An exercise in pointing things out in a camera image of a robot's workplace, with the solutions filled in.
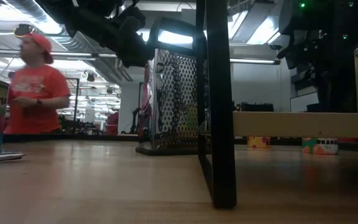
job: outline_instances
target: man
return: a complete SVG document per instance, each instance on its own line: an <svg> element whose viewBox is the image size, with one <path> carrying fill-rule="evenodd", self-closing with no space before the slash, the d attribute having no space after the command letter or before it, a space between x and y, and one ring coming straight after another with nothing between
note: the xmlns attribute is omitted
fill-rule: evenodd
<svg viewBox="0 0 358 224"><path fill-rule="evenodd" d="M9 90L11 116L8 134L49 133L60 129L56 109L70 104L65 77L52 64L52 45L38 34L22 39L21 59L26 66L16 71Z"/></svg>

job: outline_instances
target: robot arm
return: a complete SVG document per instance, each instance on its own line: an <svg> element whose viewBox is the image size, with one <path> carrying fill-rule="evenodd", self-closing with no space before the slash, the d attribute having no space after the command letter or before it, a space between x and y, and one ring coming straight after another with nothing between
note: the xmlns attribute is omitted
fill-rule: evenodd
<svg viewBox="0 0 358 224"><path fill-rule="evenodd" d="M57 23L64 24L70 36L77 31L91 37L100 46L114 51L125 67L144 67L147 46L136 31L145 26L145 16L134 0L119 14L125 0L36 0Z"/></svg>

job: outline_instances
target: yellow container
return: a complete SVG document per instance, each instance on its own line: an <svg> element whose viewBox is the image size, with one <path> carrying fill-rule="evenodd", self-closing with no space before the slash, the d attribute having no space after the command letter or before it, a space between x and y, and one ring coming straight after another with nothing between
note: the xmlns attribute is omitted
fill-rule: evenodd
<svg viewBox="0 0 358 224"><path fill-rule="evenodd" d="M259 149L270 149L270 137L248 137L248 147Z"/></svg>

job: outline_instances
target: table surface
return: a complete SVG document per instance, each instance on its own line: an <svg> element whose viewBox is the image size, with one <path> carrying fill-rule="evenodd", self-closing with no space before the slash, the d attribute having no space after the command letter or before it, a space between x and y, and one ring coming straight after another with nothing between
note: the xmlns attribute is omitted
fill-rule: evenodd
<svg viewBox="0 0 358 224"><path fill-rule="evenodd" d="M358 153L236 147L238 206L216 210L196 156L147 157L135 142L5 144L0 224L358 223Z"/></svg>

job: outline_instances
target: white wall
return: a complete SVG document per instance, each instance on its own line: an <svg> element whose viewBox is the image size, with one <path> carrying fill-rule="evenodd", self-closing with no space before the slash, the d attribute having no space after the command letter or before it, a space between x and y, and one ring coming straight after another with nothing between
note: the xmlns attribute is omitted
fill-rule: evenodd
<svg viewBox="0 0 358 224"><path fill-rule="evenodd" d="M281 65L232 64L232 99L235 104L272 103L275 111L290 111L291 80L287 63Z"/></svg>
<svg viewBox="0 0 358 224"><path fill-rule="evenodd" d="M118 133L129 132L132 125L132 112L139 107L139 82L121 85L121 107L118 117Z"/></svg>

